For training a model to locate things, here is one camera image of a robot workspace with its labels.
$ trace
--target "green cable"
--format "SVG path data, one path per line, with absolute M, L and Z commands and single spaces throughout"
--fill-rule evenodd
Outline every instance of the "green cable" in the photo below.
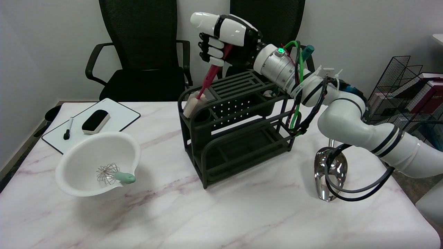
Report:
M 300 108 L 300 105 L 297 105 L 297 106 L 295 107 L 294 116 L 293 116 L 293 118 L 292 118 L 291 125 L 289 126 L 290 129 L 293 129 L 294 126 L 295 126 L 295 121 L 297 120 L 297 116 L 298 116 L 298 114 L 299 114 L 299 108 Z
M 286 44 L 286 45 L 284 46 L 284 48 L 287 49 L 287 48 L 289 48 L 289 47 L 292 46 L 292 45 L 294 45 L 294 46 L 296 47 L 297 52 L 298 52 L 298 51 L 299 51 L 299 47 L 298 47 L 298 42 L 296 42 L 296 41 L 290 41 L 288 44 Z M 301 82 L 303 81 L 303 71 L 304 71 L 303 56 L 302 56 L 302 52 L 301 52 L 301 51 L 300 51 L 300 53 L 299 53 L 299 61 L 298 61 L 298 64 L 299 64 L 299 66 L 300 66 L 299 80 L 300 80 L 300 83 L 301 83 Z M 295 126 L 295 121 L 297 120 L 297 116 L 298 116 L 298 114 L 299 114 L 299 109 L 300 109 L 300 105 L 297 105 L 297 106 L 295 107 L 294 115 L 293 115 L 293 117 L 292 117 L 292 121 L 291 121 L 290 129 L 293 129 L 294 126 Z

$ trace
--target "robotic arm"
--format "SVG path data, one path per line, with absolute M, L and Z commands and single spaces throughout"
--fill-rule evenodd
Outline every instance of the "robotic arm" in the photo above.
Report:
M 276 83 L 294 99 L 301 93 L 301 103 L 313 107 L 322 95 L 323 78 L 316 72 L 303 71 L 303 82 L 297 86 L 298 72 L 288 55 L 272 44 L 261 42 L 261 33 L 247 21 L 234 16 L 218 16 L 197 12 L 191 23 L 201 30 L 203 42 L 200 56 L 204 61 L 223 66 L 224 43 L 235 45 L 226 61 L 237 66 L 249 66 Z M 320 132 L 328 138 L 362 147 L 378 156 L 401 173 L 424 178 L 443 173 L 443 153 L 394 124 L 368 125 L 362 121 L 364 100 L 349 90 L 340 90 L 331 83 L 323 104 L 328 107 L 318 120 Z M 437 225 L 443 226 L 443 182 L 437 184 L 417 204 L 417 208 Z

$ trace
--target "metal scoop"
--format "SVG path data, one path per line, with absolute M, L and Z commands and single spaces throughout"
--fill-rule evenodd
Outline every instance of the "metal scoop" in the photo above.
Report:
M 331 154 L 333 150 L 334 140 L 329 139 L 329 146 L 321 148 L 315 155 L 314 160 L 315 186 L 317 187 L 319 198 L 325 202 L 330 202 L 336 198 L 333 194 L 329 192 L 326 186 L 326 178 L 323 169 L 323 167 L 326 167 L 327 156 Z M 347 172 L 348 162 L 346 161 L 345 155 L 343 153 L 340 153 L 331 164 L 331 167 L 329 169 L 329 178 L 335 185 L 343 188 Z

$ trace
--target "whisk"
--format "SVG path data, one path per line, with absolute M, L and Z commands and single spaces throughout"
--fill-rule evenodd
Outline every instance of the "whisk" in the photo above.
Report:
M 120 168 L 115 163 L 110 163 L 107 166 L 100 166 L 97 172 L 97 181 L 105 182 L 106 184 L 113 185 L 115 181 L 121 183 L 131 184 L 136 181 L 134 175 L 129 173 L 120 172 Z

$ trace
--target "mint green handle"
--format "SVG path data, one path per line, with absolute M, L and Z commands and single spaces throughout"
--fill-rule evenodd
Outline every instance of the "mint green handle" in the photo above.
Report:
M 123 173 L 123 172 L 117 172 L 114 174 L 114 178 L 118 181 L 125 183 L 125 184 L 131 184 L 136 181 L 136 177 L 129 173 Z

